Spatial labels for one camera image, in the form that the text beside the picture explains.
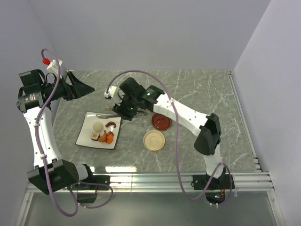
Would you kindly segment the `sushi roll piece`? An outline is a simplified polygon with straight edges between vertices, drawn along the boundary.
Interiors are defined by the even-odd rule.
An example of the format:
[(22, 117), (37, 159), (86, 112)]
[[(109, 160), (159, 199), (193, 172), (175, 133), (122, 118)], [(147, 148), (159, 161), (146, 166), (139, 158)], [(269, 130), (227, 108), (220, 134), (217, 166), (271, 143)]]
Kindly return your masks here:
[(99, 138), (99, 136), (100, 136), (100, 134), (98, 133), (98, 132), (93, 132), (92, 134), (91, 134), (91, 140), (93, 140), (93, 141), (97, 141), (98, 140), (98, 138)]

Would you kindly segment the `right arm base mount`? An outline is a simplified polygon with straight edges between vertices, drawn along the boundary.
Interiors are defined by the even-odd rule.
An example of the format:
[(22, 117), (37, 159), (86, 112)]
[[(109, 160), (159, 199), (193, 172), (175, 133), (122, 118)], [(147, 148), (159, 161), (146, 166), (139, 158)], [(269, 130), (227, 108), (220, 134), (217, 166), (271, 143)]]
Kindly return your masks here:
[[(203, 190), (208, 183), (209, 176), (193, 175), (191, 186), (194, 190)], [(220, 178), (212, 178), (206, 192), (205, 198), (210, 205), (220, 206), (227, 200), (226, 190), (232, 192), (235, 189), (234, 179), (232, 175), (221, 175)]]

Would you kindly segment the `dark red sausage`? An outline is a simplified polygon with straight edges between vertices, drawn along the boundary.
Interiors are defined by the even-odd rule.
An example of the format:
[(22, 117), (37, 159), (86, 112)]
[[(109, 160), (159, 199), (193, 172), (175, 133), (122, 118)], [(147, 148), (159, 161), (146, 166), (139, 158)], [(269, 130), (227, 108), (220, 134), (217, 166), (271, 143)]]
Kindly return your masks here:
[(107, 128), (110, 127), (110, 126), (113, 126), (114, 128), (117, 126), (115, 122), (113, 121), (110, 121), (108, 122), (106, 125), (105, 125)]

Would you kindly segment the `white rice ball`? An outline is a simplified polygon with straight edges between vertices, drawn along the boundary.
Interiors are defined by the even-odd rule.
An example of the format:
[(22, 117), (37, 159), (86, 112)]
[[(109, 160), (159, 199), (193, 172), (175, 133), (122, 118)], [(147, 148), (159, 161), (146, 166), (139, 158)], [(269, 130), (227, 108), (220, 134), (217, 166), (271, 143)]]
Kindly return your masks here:
[(92, 126), (93, 131), (95, 132), (101, 132), (103, 129), (103, 124), (101, 121), (97, 121)]

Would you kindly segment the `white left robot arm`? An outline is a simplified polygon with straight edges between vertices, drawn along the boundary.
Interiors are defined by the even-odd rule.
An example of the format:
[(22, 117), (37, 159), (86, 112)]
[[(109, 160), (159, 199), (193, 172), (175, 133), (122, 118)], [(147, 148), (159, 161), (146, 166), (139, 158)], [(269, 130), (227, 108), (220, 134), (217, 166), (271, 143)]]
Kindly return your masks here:
[(49, 188), (55, 192), (77, 182), (84, 189), (92, 188), (95, 177), (90, 167), (63, 160), (57, 148), (47, 101), (56, 83), (49, 83), (40, 69), (21, 73), (19, 77), (23, 86), (16, 105), (28, 123), (34, 148), (34, 169), (27, 173), (29, 182), (46, 195)]

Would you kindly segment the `orange fried chicken piece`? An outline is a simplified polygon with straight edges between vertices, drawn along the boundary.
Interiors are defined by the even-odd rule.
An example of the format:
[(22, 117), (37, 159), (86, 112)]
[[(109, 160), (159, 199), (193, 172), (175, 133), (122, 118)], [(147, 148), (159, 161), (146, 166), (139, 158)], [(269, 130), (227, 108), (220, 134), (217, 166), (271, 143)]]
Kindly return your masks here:
[(111, 131), (109, 131), (107, 133), (106, 143), (111, 144), (113, 140), (114, 140), (114, 134)]

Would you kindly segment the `metal serving tongs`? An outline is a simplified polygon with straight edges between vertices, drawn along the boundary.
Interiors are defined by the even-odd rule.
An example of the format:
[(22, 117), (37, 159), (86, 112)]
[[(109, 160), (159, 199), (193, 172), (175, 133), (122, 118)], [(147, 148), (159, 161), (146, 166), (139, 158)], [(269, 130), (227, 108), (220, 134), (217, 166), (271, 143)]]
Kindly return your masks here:
[[(147, 116), (148, 112), (147, 110), (143, 110), (143, 109), (138, 109), (136, 115), (134, 115), (134, 117), (138, 117), (138, 116)], [(99, 119), (108, 119), (108, 118), (116, 118), (116, 117), (120, 117), (120, 115), (115, 114), (115, 113), (96, 113), (95, 116)]]

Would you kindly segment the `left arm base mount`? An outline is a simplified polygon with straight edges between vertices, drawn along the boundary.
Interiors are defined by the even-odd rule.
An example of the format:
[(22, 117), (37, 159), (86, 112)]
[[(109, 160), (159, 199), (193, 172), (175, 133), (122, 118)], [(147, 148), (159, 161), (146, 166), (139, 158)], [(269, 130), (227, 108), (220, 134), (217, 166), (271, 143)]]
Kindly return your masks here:
[(80, 204), (94, 204), (99, 191), (110, 191), (110, 176), (96, 175), (92, 179), (85, 179), (84, 182), (78, 182), (71, 185), (72, 190), (76, 193), (76, 198)]

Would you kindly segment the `orange fried shrimp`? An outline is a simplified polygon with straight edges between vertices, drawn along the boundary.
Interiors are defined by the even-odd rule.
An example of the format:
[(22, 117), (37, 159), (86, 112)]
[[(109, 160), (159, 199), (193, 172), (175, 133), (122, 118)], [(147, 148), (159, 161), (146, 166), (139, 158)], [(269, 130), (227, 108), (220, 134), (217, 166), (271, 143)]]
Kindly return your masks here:
[(98, 138), (98, 141), (99, 142), (106, 142), (106, 140), (107, 140), (107, 132), (106, 132), (106, 130), (104, 130), (104, 133)]

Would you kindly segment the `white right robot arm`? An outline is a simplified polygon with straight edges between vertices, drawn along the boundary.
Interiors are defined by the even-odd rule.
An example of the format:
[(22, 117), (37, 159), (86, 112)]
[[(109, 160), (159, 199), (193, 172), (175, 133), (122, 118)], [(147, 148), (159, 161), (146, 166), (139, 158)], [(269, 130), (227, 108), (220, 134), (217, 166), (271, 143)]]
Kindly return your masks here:
[(195, 111), (168, 97), (153, 85), (145, 89), (134, 78), (127, 78), (119, 87), (110, 86), (104, 96), (115, 102), (113, 111), (124, 120), (131, 121), (138, 109), (164, 115), (178, 121), (196, 136), (194, 148), (203, 155), (206, 164), (205, 180), (209, 189), (215, 190), (227, 183), (226, 169), (221, 164), (221, 126), (219, 117)]

